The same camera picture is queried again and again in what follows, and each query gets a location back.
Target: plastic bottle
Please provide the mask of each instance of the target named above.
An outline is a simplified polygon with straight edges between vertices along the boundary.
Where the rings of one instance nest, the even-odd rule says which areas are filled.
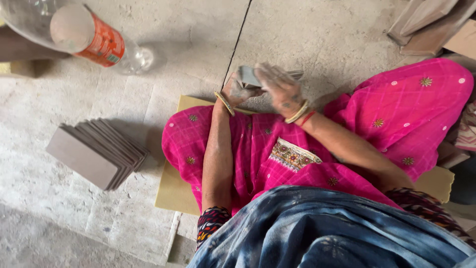
[[[139,47],[72,0],[0,0],[0,16],[32,42],[121,74],[144,73],[153,62],[152,51]]]

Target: woman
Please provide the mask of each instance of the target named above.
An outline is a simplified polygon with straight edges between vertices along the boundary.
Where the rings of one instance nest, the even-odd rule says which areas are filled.
[[[164,130],[165,156],[203,211],[190,266],[474,267],[474,240],[413,190],[473,89],[469,71],[433,59],[384,72],[324,115],[281,68],[255,75],[280,115],[235,114],[263,92],[233,74],[213,107]]]

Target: woman's left hand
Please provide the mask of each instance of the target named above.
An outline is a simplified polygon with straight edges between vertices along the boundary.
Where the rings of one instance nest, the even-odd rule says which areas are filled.
[[[260,88],[244,89],[243,82],[237,72],[231,74],[227,84],[223,87],[221,95],[227,100],[231,108],[242,104],[251,97],[258,97],[264,93]]]

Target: patterned fabric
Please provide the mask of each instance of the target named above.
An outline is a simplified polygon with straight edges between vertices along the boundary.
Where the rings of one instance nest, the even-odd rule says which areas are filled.
[[[441,202],[424,192],[408,188],[398,188],[385,193],[405,211],[446,229],[448,232],[465,241],[476,249],[476,241],[472,239],[459,224],[445,211]]]
[[[463,111],[455,146],[469,151],[476,151],[476,102],[468,104]]]
[[[436,148],[458,119],[473,89],[473,76],[447,59],[431,59],[378,74],[352,95],[329,103],[324,113],[369,141],[414,181],[436,164]],[[201,209],[203,156],[213,106],[173,115],[164,128],[168,161],[191,184]],[[280,185],[313,186],[347,192],[397,207],[365,178],[339,163],[317,140],[278,114],[236,113],[230,118],[234,159],[232,215],[262,193]],[[322,163],[298,172],[270,157],[278,138],[312,152]]]
[[[293,172],[298,172],[311,163],[322,163],[317,155],[281,138],[278,138],[278,142],[274,145],[269,158],[278,161]]]
[[[189,268],[476,267],[476,250],[415,215],[343,192],[279,186],[208,238]]]
[[[229,219],[231,219],[230,212],[222,206],[214,206],[205,210],[198,219],[196,250]]]

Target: hand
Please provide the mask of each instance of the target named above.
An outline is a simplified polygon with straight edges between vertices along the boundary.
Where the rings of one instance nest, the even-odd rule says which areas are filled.
[[[268,63],[255,65],[255,76],[263,85],[262,90],[269,92],[273,107],[284,118],[293,117],[303,105],[301,85],[281,67],[271,67]]]
[[[264,93],[260,88],[244,89],[243,82],[237,72],[231,74],[227,84],[221,90],[221,95],[227,100],[231,108],[242,104],[251,97],[258,97]]]

